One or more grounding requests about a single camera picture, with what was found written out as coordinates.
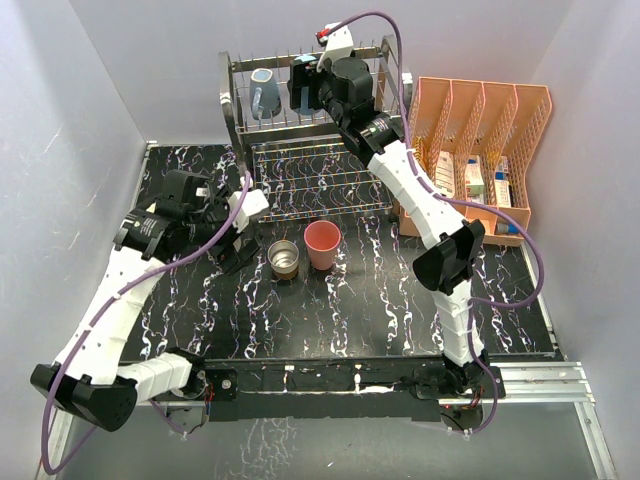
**cup handle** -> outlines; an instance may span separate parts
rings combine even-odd
[[[260,106],[260,99],[262,98],[262,88],[256,88],[256,91],[253,94],[253,102],[251,103],[251,113],[253,114],[253,118],[260,119],[262,118],[262,110],[263,108]]]

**gray wall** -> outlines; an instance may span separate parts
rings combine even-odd
[[[0,476],[19,479],[40,458],[29,376],[93,297],[144,143],[67,0],[0,11]]]
[[[326,23],[391,13],[414,75],[527,82],[571,0],[71,0],[146,140],[228,142],[217,54],[272,56],[302,47]],[[365,44],[382,19],[353,26]]]
[[[534,82],[555,113],[530,175],[531,230],[561,347],[581,360],[622,479],[638,478],[640,5],[576,2]]]

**metal dish rack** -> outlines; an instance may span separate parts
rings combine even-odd
[[[374,77],[376,108],[392,117],[400,114],[396,45],[394,36],[385,36],[380,46],[354,49]],[[289,109],[289,65],[302,54],[237,61],[227,52],[219,54],[220,103],[238,168],[252,171],[271,205],[260,222],[390,210],[389,192],[345,149],[326,112],[301,116]],[[255,120],[250,113],[249,78],[256,68],[272,69],[280,90],[282,111],[269,120]],[[411,76],[405,72],[400,80],[408,110]]]

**pink cup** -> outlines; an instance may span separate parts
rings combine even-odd
[[[338,226],[326,220],[313,222],[305,229],[304,243],[316,270],[329,270],[333,266],[341,239]]]

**stainless steel cup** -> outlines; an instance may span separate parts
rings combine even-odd
[[[269,247],[267,258],[276,277],[289,280],[298,274],[298,247],[289,240],[278,240]]]

